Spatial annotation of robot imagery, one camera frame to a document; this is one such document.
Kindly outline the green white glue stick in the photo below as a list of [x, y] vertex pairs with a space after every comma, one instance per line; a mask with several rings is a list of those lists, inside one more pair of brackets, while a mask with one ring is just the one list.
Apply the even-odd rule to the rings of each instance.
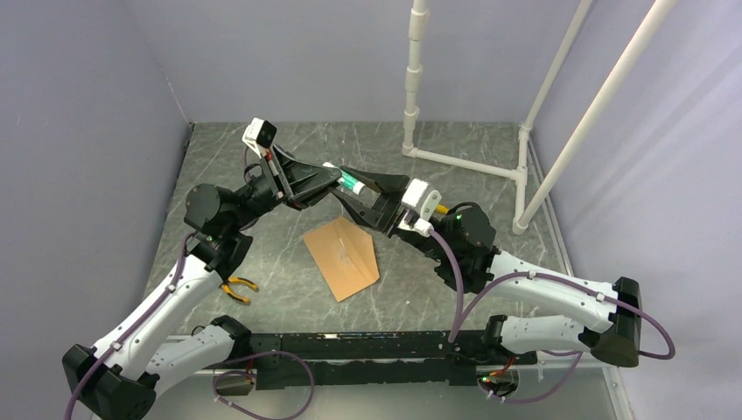
[[326, 168], [331, 169], [337, 169], [340, 171], [340, 179], [338, 180], [338, 183], [346, 188], [347, 190], [351, 191], [352, 193], [356, 195], [361, 195], [361, 192], [365, 188], [365, 184], [359, 181], [356, 177], [351, 175], [350, 173], [341, 170], [338, 166], [330, 163], [330, 162], [324, 162], [322, 164]]

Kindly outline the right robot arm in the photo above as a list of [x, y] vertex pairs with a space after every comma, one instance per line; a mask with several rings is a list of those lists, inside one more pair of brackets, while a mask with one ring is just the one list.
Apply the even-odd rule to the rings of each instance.
[[437, 262], [437, 275], [457, 294], [450, 340], [476, 305], [499, 291], [553, 313], [493, 316], [481, 342], [491, 362], [549, 350], [587, 352], [620, 368], [638, 366], [644, 315], [637, 281], [595, 282], [525, 262], [495, 246], [496, 231], [480, 205], [459, 203], [437, 216], [440, 193], [421, 179], [326, 168], [337, 173], [334, 195], [356, 225], [395, 236]]

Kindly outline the brown paper envelope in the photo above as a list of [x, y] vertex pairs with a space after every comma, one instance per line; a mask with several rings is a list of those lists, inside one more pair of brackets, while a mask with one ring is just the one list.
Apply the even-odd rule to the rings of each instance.
[[380, 279], [371, 235], [345, 217], [309, 231], [303, 241], [337, 302]]

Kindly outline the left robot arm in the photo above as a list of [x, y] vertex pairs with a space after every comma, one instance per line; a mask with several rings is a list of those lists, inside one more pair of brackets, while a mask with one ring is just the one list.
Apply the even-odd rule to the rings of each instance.
[[170, 345], [168, 336], [201, 300], [224, 287], [242, 264], [248, 227], [276, 207], [305, 209], [341, 185], [342, 171], [297, 161], [273, 146], [257, 151], [259, 174], [243, 187], [196, 185], [186, 197], [185, 224], [170, 272], [117, 327], [92, 346], [72, 346], [62, 365], [71, 390], [64, 413], [77, 403], [100, 419], [141, 419], [166, 391], [215, 363], [244, 365], [250, 330], [222, 316], [195, 336]]

